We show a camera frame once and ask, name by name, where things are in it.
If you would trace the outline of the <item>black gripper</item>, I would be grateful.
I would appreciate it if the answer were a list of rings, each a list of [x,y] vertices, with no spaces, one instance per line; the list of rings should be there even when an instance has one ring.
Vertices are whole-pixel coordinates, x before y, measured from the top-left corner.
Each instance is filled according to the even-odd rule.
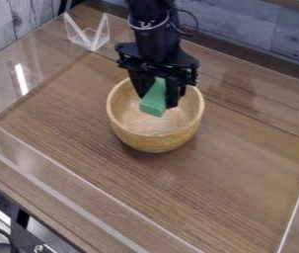
[[[196,85],[199,60],[180,47],[179,20],[167,19],[144,22],[128,20],[135,34],[132,42],[115,46],[119,53],[117,64],[128,71],[139,97],[153,84],[155,78],[165,82],[165,106],[177,106],[184,96],[185,85]]]

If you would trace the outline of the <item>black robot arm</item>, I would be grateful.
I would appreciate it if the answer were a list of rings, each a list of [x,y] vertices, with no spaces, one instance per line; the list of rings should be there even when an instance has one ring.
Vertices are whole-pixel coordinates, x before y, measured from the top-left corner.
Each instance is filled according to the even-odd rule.
[[[175,0],[127,0],[128,26],[133,31],[132,42],[119,42],[117,65],[128,71],[141,98],[157,78],[165,84],[164,104],[172,109],[185,94],[185,86],[196,85],[199,60],[180,46],[180,9]]]

